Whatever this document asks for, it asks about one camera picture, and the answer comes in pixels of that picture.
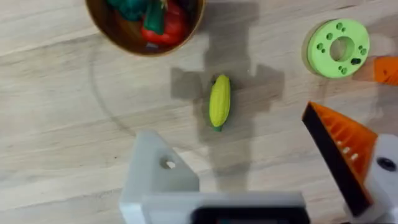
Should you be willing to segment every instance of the toy vegetable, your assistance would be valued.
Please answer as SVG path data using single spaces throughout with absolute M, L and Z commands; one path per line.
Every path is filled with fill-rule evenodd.
M 229 78 L 220 75 L 211 87 L 209 117 L 215 131 L 221 131 L 229 115 L 231 103 L 231 87 Z
M 164 9 L 164 32 L 161 33 L 161 29 L 151 29 L 150 24 L 158 23 L 156 21 L 159 21 L 159 15 L 161 15 L 161 13 L 159 13 L 159 9 L 155 7 L 162 7 L 162 5 L 157 4 L 156 2 L 152 2 L 150 4 L 153 5 L 148 6 L 144 25 L 141 27 L 143 38 L 148 42 L 159 45 L 175 45 L 183 41 L 188 32 L 185 12 L 173 1 L 168 0 L 167 6 Z
M 140 21 L 147 8 L 147 0 L 106 0 L 117 9 L 123 18 L 129 21 Z

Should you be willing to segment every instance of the orange object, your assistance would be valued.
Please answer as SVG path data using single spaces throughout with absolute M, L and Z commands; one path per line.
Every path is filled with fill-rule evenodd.
M 398 85 L 398 57 L 379 57 L 374 60 L 374 80 Z
M 325 106 L 309 103 L 338 147 L 355 179 L 364 184 L 377 134 Z

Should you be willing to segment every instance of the red pepper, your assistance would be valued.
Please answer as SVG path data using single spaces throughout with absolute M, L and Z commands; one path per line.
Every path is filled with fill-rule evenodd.
M 162 35 L 141 27 L 141 34 L 146 41 L 159 45 L 175 45 L 184 40 L 188 32 L 185 12 L 172 0 L 167 1 L 165 29 Z

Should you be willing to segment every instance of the hole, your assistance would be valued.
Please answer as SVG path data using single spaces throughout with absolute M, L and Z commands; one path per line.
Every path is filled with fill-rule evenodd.
M 368 52 L 366 49 L 361 50 L 361 55 L 366 55 L 366 52 Z
M 347 153 L 349 152 L 349 150 L 350 150 L 349 147 L 345 147 L 345 148 L 343 149 L 343 153 L 344 153 L 344 154 L 347 154 Z
M 332 33 L 328 33 L 328 35 L 326 35 L 326 39 L 331 40 L 333 38 L 333 34 Z
M 395 172 L 397 171 L 397 165 L 390 159 L 385 157 L 378 157 L 377 164 L 387 171 Z
M 341 30 L 341 28 L 343 28 L 343 24 L 342 23 L 337 23 L 336 25 L 336 29 Z
M 163 157 L 160 160 L 160 166 L 163 169 L 174 169 L 175 168 L 175 162 L 167 157 Z
M 337 62 L 344 62 L 354 53 L 354 41 L 349 37 L 339 37 L 330 46 L 330 56 Z

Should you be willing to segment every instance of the black strip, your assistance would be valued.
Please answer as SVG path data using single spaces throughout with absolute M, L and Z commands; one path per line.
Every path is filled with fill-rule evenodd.
M 358 217 L 371 206 L 359 182 L 349 169 L 336 144 L 323 126 L 317 112 L 308 104 L 303 115 L 303 122 L 328 165 L 331 174 L 343 194 L 354 217 Z
M 276 223 L 309 224 L 310 218 L 303 207 L 202 207 L 192 213 L 191 224 L 219 224 L 222 220 L 275 221 Z

